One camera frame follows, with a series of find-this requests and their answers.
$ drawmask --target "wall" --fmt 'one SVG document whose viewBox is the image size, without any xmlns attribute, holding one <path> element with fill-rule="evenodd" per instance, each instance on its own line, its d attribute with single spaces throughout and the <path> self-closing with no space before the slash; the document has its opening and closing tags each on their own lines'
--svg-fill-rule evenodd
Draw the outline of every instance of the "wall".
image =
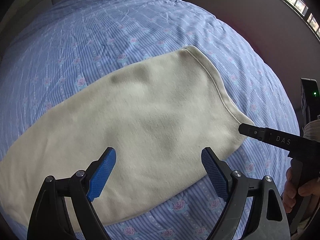
<svg viewBox="0 0 320 240">
<path fill-rule="evenodd" d="M 185 0 L 214 14 L 240 33 L 281 80 L 295 109 L 300 78 L 320 83 L 320 42 L 282 0 Z"/>
</svg>

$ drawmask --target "seam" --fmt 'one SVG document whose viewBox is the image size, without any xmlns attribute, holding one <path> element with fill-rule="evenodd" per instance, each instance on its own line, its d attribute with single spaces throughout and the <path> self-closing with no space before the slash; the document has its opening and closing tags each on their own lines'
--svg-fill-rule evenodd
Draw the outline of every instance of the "seam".
<svg viewBox="0 0 320 240">
<path fill-rule="evenodd" d="M 221 96 L 221 94 L 220 94 L 220 90 L 219 90 L 216 82 L 214 81 L 214 78 L 213 78 L 212 75 L 210 74 L 210 72 L 209 72 L 209 71 L 206 69 L 206 67 L 197 59 L 197 57 L 191 53 L 191 51 L 189 51 L 188 49 L 185 49 L 185 48 L 182 48 L 182 49 L 185 50 L 185 51 L 187 51 L 187 52 L 202 66 L 202 68 L 206 71 L 206 73 L 207 73 L 207 74 L 209 75 L 209 77 L 211 78 L 211 80 L 212 80 L 212 82 L 213 82 L 216 90 L 218 91 L 219 98 L 220 98 L 223 106 L 224 106 L 225 109 L 229 112 L 229 114 L 231 114 L 232 117 L 233 117 L 239 124 L 241 124 L 242 122 L 240 122 L 240 121 L 234 116 L 234 114 L 230 111 L 230 109 L 226 106 L 226 104 L 225 104 L 225 102 L 224 102 L 224 100 L 222 99 L 222 96 Z"/>
</svg>

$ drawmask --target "white fleece garment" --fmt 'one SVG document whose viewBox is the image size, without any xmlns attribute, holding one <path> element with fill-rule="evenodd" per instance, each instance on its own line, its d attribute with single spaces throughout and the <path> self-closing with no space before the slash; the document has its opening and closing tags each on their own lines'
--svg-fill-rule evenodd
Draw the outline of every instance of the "white fleece garment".
<svg viewBox="0 0 320 240">
<path fill-rule="evenodd" d="M 113 147 L 116 165 L 93 206 L 103 225 L 136 217 L 206 175 L 203 148 L 220 159 L 238 149 L 243 122 L 253 125 L 196 47 L 132 64 L 50 109 L 15 141 L 0 162 L 1 206 L 28 226 L 48 175 L 71 177 Z"/>
</svg>

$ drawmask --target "pink rose print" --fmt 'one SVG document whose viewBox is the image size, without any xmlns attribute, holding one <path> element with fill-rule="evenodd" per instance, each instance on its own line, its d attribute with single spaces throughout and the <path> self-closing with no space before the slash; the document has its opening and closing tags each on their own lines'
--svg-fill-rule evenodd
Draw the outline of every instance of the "pink rose print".
<svg viewBox="0 0 320 240">
<path fill-rule="evenodd" d="M 97 55 L 93 58 L 94 61 L 98 61 L 99 59 L 101 59 L 101 56 L 100 55 Z"/>
<path fill-rule="evenodd" d="M 206 229 L 205 227 L 201 227 L 201 228 L 199 228 L 199 229 L 196 231 L 196 235 L 197 235 L 197 236 L 202 235 L 202 234 L 204 234 L 206 231 L 207 231 L 207 229 Z"/>
<path fill-rule="evenodd" d="M 45 86 L 47 86 L 47 85 L 50 84 L 50 82 L 51 82 L 51 79 L 50 79 L 50 78 L 45 78 L 44 81 L 43 81 L 43 84 L 44 84 Z"/>
<path fill-rule="evenodd" d="M 251 109 L 252 112 L 256 112 L 257 111 L 257 106 L 255 104 L 252 104 L 250 106 L 250 109 Z"/>
<path fill-rule="evenodd" d="M 131 42 L 131 43 L 136 43 L 136 42 L 138 42 L 138 39 L 137 39 L 137 38 L 131 38 L 131 39 L 130 39 L 130 42 Z"/>
<path fill-rule="evenodd" d="M 127 57 L 125 53 L 118 55 L 118 60 L 124 60 Z"/>
<path fill-rule="evenodd" d="M 33 107 L 36 107 L 37 104 L 38 104 L 38 100 L 37 100 L 37 99 L 35 99 L 35 100 L 32 101 L 32 106 L 33 106 Z"/>
<path fill-rule="evenodd" d="M 80 62 L 80 59 L 79 58 L 76 58 L 74 61 L 73 61 L 73 64 L 78 64 Z"/>
<path fill-rule="evenodd" d="M 84 78 L 79 78 L 79 79 L 77 80 L 77 85 L 78 85 L 79 87 L 84 86 L 84 85 L 85 85 L 85 79 L 84 79 Z"/>
<path fill-rule="evenodd" d="M 266 169 L 268 169 L 270 167 L 270 164 L 271 164 L 271 160 L 267 160 L 266 161 Z"/>
<path fill-rule="evenodd" d="M 165 44 L 164 41 L 157 41 L 157 45 L 159 45 L 159 46 L 162 46 L 162 45 L 164 45 L 164 44 Z"/>
<path fill-rule="evenodd" d="M 45 108 L 46 111 L 48 111 L 49 109 L 52 108 L 52 103 L 51 103 L 51 102 L 46 103 L 46 104 L 44 105 L 44 108 Z"/>
<path fill-rule="evenodd" d="M 245 170 L 246 170 L 246 172 L 251 173 L 251 172 L 253 171 L 253 168 L 254 168 L 253 163 L 249 163 L 249 164 L 245 167 Z"/>
<path fill-rule="evenodd" d="M 230 79 L 231 79 L 232 82 L 236 82 L 237 81 L 236 75 L 231 75 Z"/>
<path fill-rule="evenodd" d="M 126 236 L 133 236 L 135 233 L 136 233 L 136 230 L 131 226 L 124 229 L 124 234 Z"/>
<path fill-rule="evenodd" d="M 183 199 L 178 200 L 175 204 L 173 204 L 173 209 L 175 211 L 179 211 L 184 208 L 186 202 Z"/>
<path fill-rule="evenodd" d="M 220 199 L 217 198 L 214 201 L 209 203 L 209 208 L 211 210 L 216 209 L 216 208 L 218 208 L 220 206 L 220 204 L 221 204 L 221 201 L 220 201 Z"/>
<path fill-rule="evenodd" d="M 172 229 L 168 229 L 168 230 L 162 232 L 161 235 L 162 235 L 163 237 L 173 236 L 173 230 L 172 230 Z"/>
<path fill-rule="evenodd" d="M 27 103 L 28 103 L 28 98 L 26 98 L 26 97 L 25 97 L 25 98 L 23 98 L 23 100 L 22 100 L 22 104 L 23 104 L 23 105 L 26 105 Z"/>
<path fill-rule="evenodd" d="M 66 81 L 66 78 L 60 78 L 59 85 L 62 85 L 63 83 L 65 83 L 65 81 Z"/>
</svg>

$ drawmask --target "black device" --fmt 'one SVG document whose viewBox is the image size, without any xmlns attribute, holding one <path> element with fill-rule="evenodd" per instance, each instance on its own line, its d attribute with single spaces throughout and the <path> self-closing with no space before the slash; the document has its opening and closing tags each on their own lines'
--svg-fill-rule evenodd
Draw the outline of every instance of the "black device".
<svg viewBox="0 0 320 240">
<path fill-rule="evenodd" d="M 317 120 L 320 114 L 320 96 L 316 80 L 301 78 L 301 108 L 304 126 L 311 121 Z M 319 142 L 282 131 L 247 124 L 241 124 L 239 132 L 289 151 L 288 157 L 292 158 L 292 183 L 296 188 L 320 176 Z M 310 200 L 311 196 L 301 197 L 299 194 L 296 195 L 296 204 L 291 213 L 287 214 L 291 234 L 296 233 Z M 315 225 L 319 225 L 319 222 L 320 214 L 316 214 L 312 221 L 314 226 L 310 224 L 304 236 L 300 239 L 305 237 L 305 239 L 311 239 L 307 238 L 307 236 L 315 236 Z"/>
<path fill-rule="evenodd" d="M 86 240 L 111 240 L 91 202 L 100 196 L 116 163 L 116 152 L 108 147 L 99 160 L 71 178 L 47 176 L 33 206 L 28 227 L 28 240 L 77 240 L 65 197 L 71 197 L 76 217 Z"/>
<path fill-rule="evenodd" d="M 233 239 L 247 197 L 253 197 L 253 202 L 242 240 L 290 239 L 281 197 L 270 176 L 252 179 L 232 171 L 209 147 L 202 150 L 201 160 L 218 196 L 226 202 L 207 240 Z M 111 240 L 91 202 L 102 192 L 115 162 L 116 152 L 108 147 L 86 171 L 77 171 L 66 179 L 47 176 L 31 213 L 27 240 L 76 240 L 65 197 L 71 197 L 86 240 Z"/>
</svg>

